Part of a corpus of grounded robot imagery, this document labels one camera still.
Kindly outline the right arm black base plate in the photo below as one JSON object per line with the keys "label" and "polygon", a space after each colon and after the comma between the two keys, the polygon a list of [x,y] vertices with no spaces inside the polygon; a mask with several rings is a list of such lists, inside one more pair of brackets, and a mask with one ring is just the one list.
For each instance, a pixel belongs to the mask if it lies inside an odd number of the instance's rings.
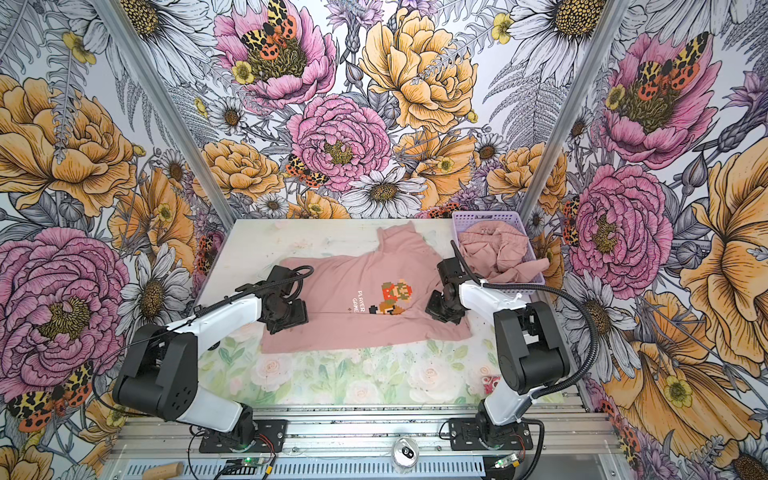
{"label": "right arm black base plate", "polygon": [[483,418],[450,418],[446,439],[452,451],[530,450],[530,429],[523,422],[497,426]]}

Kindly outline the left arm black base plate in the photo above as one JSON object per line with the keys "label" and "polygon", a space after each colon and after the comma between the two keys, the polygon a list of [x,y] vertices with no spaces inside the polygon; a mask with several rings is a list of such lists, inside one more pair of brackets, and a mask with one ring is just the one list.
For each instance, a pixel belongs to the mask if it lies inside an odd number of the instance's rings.
{"label": "left arm black base plate", "polygon": [[232,432],[206,430],[199,446],[203,454],[281,453],[286,439],[286,420],[253,420]]}

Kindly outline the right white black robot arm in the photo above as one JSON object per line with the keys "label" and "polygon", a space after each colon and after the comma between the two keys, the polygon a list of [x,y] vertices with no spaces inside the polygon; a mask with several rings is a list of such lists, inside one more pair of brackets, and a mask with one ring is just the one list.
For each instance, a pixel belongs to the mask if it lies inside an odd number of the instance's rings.
{"label": "right white black robot arm", "polygon": [[500,379],[472,418],[448,421],[454,451],[522,450],[533,446],[524,415],[544,393],[570,373],[570,361],[552,309],[533,301],[538,284],[492,284],[475,280],[461,261],[437,264],[442,289],[435,290],[426,312],[442,323],[459,324],[474,313],[494,328]]}

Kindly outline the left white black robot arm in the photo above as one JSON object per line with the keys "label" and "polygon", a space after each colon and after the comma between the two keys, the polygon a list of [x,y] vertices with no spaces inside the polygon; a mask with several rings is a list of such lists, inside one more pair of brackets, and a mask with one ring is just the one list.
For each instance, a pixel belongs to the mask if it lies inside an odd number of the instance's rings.
{"label": "left white black robot arm", "polygon": [[263,324],[270,334],[308,322],[300,299],[314,268],[275,266],[267,279],[170,324],[145,325],[127,347],[112,389],[113,400],[165,421],[216,435],[226,449],[244,451],[258,441],[253,409],[199,385],[198,360],[235,331]]}

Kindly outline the pink pixel-print t-shirt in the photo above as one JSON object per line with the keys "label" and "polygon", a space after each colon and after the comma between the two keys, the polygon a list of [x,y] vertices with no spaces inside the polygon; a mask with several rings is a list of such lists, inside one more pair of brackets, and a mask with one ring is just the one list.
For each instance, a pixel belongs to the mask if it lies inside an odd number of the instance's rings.
{"label": "pink pixel-print t-shirt", "polygon": [[378,247],[360,256],[286,258],[287,268],[311,266],[300,299],[308,321],[278,333],[264,333],[266,354],[362,349],[472,336],[464,322],[443,323],[427,312],[442,290],[442,257],[411,222],[380,228]]}

